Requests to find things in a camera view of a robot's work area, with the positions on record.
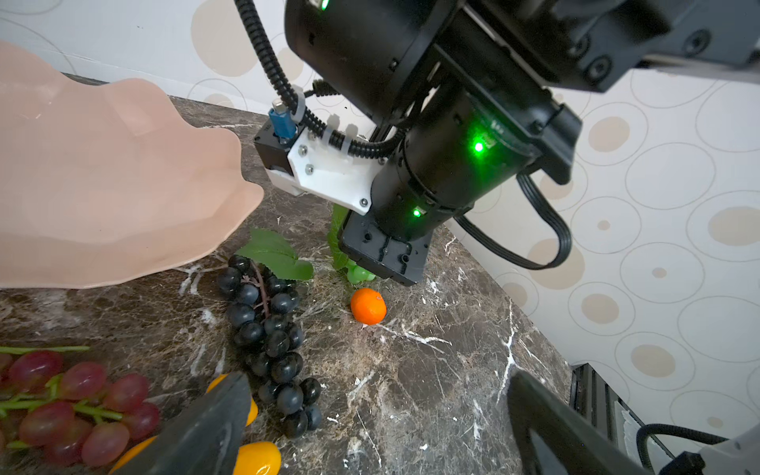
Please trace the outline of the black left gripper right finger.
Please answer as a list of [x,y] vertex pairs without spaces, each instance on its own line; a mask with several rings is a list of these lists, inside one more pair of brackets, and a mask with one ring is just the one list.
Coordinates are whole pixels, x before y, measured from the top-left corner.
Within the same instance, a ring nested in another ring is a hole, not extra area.
[[643,474],[528,372],[511,377],[508,410],[524,474]]

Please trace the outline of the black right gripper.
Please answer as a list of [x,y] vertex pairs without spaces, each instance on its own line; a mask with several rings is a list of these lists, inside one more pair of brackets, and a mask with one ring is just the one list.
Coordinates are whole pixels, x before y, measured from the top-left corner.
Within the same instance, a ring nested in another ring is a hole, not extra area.
[[424,277],[432,239],[432,233],[413,241],[395,239],[372,216],[349,211],[338,231],[338,248],[376,276],[410,287]]

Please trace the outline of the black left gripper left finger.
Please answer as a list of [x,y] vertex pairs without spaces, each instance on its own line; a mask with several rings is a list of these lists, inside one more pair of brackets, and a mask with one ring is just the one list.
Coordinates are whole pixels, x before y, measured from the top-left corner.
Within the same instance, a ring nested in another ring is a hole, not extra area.
[[251,410],[247,376],[233,372],[173,419],[116,474],[231,474]]

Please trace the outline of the green fake grape bunch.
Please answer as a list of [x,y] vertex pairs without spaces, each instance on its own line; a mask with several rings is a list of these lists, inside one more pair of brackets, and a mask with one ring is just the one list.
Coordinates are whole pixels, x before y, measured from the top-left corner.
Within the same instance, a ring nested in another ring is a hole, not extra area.
[[349,213],[348,209],[338,204],[332,206],[332,221],[327,235],[327,242],[331,250],[332,267],[334,267],[334,270],[346,277],[346,280],[350,284],[358,285],[375,280],[376,275],[351,260],[338,245],[338,235]]

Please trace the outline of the black fake grape bunch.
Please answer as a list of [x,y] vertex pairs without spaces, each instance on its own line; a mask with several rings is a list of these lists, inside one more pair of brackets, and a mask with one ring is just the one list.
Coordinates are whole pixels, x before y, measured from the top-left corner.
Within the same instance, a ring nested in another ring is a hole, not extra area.
[[229,301],[232,343],[253,376],[257,402],[277,411],[287,439],[318,429],[323,420],[318,407],[322,385],[303,375],[300,349],[306,334],[294,320],[300,287],[313,276],[312,264],[285,237],[253,229],[216,279],[219,293]]

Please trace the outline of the red fake grape bunch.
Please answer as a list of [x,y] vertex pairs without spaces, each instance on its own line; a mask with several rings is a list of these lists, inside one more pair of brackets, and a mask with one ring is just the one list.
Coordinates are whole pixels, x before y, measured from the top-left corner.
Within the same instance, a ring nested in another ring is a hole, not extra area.
[[105,365],[65,362],[86,346],[1,348],[1,451],[39,451],[47,463],[104,467],[152,438],[160,408],[150,383],[130,373],[112,382]]

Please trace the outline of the pink scalloped fruit bowl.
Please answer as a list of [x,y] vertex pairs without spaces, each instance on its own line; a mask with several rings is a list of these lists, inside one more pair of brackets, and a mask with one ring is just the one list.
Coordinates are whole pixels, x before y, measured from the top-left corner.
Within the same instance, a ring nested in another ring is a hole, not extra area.
[[1,46],[1,284],[120,284],[215,251],[257,209],[241,142],[142,79],[71,80]]

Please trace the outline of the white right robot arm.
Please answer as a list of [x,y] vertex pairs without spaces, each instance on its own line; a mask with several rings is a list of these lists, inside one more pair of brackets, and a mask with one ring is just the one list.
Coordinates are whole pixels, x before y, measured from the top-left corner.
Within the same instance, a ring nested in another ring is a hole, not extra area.
[[422,278],[431,235],[450,220],[537,269],[467,217],[512,178],[557,235],[549,266],[566,261],[570,229],[532,181],[572,174],[582,122],[554,88],[603,93],[636,68],[759,77],[755,1],[290,1],[285,33],[369,119],[403,134],[338,246],[404,285]]

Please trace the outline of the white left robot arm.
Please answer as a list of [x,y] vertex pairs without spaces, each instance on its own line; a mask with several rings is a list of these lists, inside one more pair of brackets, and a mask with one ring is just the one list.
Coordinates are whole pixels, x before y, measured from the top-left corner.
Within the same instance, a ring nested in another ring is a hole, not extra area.
[[[139,443],[112,468],[114,474],[276,474],[282,457],[274,443],[243,443],[251,409],[245,376],[235,372],[194,402],[160,435]],[[668,435],[698,441],[663,468],[665,474],[756,474],[759,429],[739,437],[669,425],[645,425],[632,460],[524,371],[510,380],[508,408],[526,474],[648,474],[647,441]]]

